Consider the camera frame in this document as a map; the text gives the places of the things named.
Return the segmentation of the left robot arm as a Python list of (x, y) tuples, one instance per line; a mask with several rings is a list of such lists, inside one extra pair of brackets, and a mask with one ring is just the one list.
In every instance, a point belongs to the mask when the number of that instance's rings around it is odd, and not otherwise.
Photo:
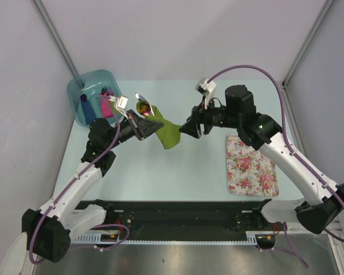
[(116, 158), (114, 147), (133, 137), (144, 140), (163, 126), (162, 122), (140, 117), (131, 109), (114, 127), (104, 118), (90, 124), (86, 150), (72, 178), (39, 209), (27, 209), (22, 216), (22, 231), (28, 238), (26, 249), (32, 264), (44, 260), (59, 262), (76, 238), (94, 227), (109, 229), (114, 225), (115, 214), (99, 205), (89, 205), (76, 215), (72, 212), (111, 168)]

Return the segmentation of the iridescent gold spoon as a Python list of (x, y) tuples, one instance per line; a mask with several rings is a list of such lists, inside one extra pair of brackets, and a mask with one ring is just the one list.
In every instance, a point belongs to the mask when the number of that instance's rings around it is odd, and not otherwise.
[(151, 112), (152, 112), (152, 109), (150, 108), (150, 106), (144, 101), (137, 102), (136, 110), (142, 116), (149, 116), (151, 115)]

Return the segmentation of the green paper napkin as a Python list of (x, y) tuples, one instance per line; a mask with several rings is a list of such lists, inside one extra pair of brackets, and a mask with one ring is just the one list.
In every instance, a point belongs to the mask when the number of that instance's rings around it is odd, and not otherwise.
[(180, 125), (176, 125), (169, 120), (166, 120), (159, 109), (152, 105), (154, 115), (149, 115), (147, 118), (152, 121), (163, 123), (163, 127), (156, 131), (156, 135), (163, 145), (165, 150), (169, 150), (181, 141), (181, 133), (179, 131)]

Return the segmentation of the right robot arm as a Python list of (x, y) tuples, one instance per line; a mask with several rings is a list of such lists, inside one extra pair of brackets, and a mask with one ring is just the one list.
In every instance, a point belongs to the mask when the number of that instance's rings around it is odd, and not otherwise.
[(240, 140), (273, 161), (295, 184), (303, 198), (294, 201), (266, 199), (254, 213), (253, 224), (260, 230), (275, 222), (299, 222), (320, 234), (344, 210), (344, 183), (337, 184), (323, 175), (284, 136), (284, 129), (268, 115), (258, 113), (252, 92), (244, 85), (226, 88), (226, 104), (215, 106), (214, 88), (198, 84), (202, 101), (180, 132), (194, 138), (208, 134), (213, 127), (234, 128)]

